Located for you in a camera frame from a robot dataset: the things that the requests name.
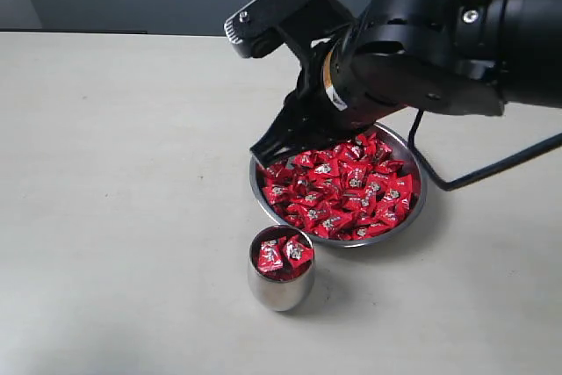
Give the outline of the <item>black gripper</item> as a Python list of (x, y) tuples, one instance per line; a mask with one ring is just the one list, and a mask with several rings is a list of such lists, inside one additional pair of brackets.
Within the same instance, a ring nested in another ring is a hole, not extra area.
[(265, 134), (249, 150), (264, 168), (298, 151), (329, 147), (355, 136), (403, 108), (367, 89), (342, 59), (337, 39), (310, 44), (297, 55), (301, 70), (295, 89)]

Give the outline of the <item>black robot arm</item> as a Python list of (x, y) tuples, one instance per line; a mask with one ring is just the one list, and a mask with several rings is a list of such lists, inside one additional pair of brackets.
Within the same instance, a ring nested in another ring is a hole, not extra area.
[(263, 166), (345, 141), (405, 107), (500, 116), (561, 105), (561, 0), (371, 0), (300, 56), (293, 92), (251, 148)]

